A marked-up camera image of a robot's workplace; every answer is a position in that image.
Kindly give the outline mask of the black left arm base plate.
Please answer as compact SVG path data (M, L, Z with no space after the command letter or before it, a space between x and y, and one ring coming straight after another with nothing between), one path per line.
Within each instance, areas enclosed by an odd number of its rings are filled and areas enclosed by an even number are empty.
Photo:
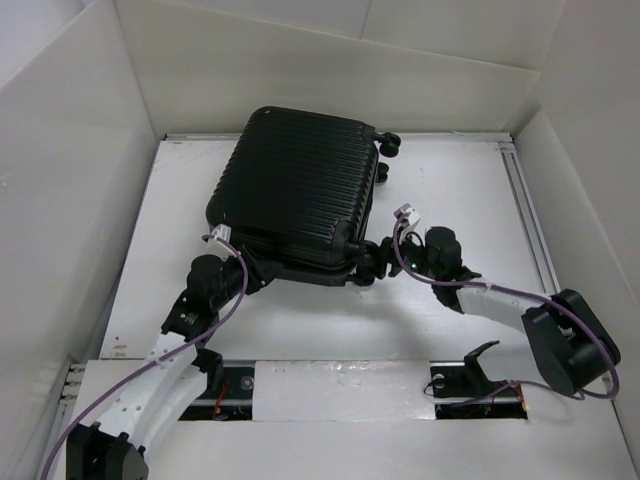
M224 365L216 390L207 390L180 416L180 421L250 421L253 419L255 363Z

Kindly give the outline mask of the black ribbed hard-shell suitcase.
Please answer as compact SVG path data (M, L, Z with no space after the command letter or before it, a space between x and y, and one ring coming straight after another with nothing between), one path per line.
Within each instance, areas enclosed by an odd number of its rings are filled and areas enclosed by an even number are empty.
M206 206L211 227L282 263L281 278L358 286L355 248L366 238L384 158L401 139L362 121L276 106L248 119Z

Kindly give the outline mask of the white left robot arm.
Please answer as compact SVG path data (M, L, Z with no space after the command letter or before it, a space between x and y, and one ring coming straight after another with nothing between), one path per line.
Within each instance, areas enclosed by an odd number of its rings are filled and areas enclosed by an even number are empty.
M282 271L248 246L235 248L231 230L215 227L204 236L224 249L225 259L195 258L186 287L173 304L141 367L119 381L69 426L65 476L68 479L145 479L146 461L200 396L222 387L221 354L206 344L247 295L269 285Z

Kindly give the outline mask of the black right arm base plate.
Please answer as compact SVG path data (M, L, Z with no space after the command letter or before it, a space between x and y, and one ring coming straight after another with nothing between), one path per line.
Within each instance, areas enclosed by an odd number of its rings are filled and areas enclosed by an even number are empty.
M506 380L490 380L479 357L499 341L489 341L468 352L462 360L436 361L423 394L434 400L437 420L527 420L524 395Z

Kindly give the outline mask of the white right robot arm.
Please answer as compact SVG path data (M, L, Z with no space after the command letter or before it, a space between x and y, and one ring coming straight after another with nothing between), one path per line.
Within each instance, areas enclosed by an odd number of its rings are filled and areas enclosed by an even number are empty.
M356 246L359 282L404 272L430 286L444 307L522 332L546 388L570 398L595 398L598 394L589 385L608 377L610 385L601 396L617 396L620 351L579 292L543 295L493 283L464 265L462 246L451 229L436 226L418 235L420 216L409 204L394 216L390 236L379 244Z

